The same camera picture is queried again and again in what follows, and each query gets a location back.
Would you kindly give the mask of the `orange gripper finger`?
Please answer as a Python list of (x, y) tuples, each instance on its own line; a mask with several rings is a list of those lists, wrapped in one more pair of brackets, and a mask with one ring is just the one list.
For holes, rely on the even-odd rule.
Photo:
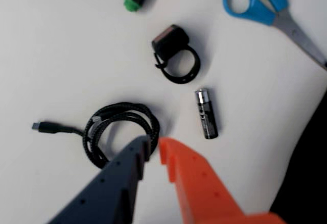
[(183, 223), (284, 223), (271, 212), (246, 215), (197, 151), (168, 137), (159, 139), (159, 150), (176, 188)]

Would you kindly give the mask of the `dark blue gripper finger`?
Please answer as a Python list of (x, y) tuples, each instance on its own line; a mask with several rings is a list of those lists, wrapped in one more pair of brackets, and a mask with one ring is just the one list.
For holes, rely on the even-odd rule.
[(50, 223), (132, 223), (150, 138), (131, 141)]

